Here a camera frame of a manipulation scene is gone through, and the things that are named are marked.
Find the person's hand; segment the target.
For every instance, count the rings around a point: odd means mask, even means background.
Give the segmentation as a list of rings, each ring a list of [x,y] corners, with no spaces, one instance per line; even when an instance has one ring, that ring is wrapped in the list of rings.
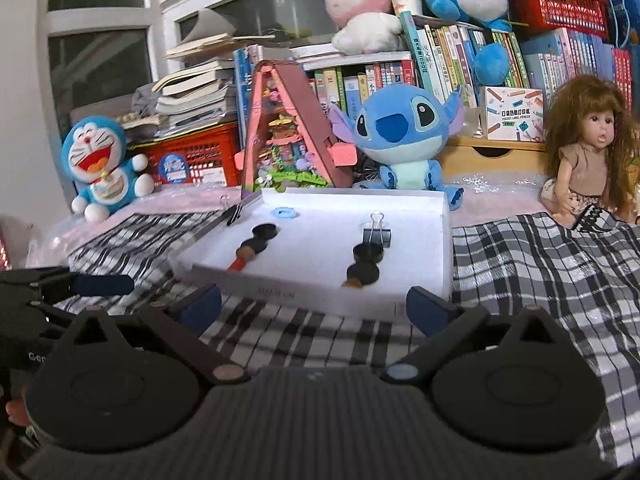
[[[26,428],[30,425],[30,420],[26,411],[25,396],[28,385],[22,385],[20,394],[6,404],[6,414],[9,422],[17,427]]]

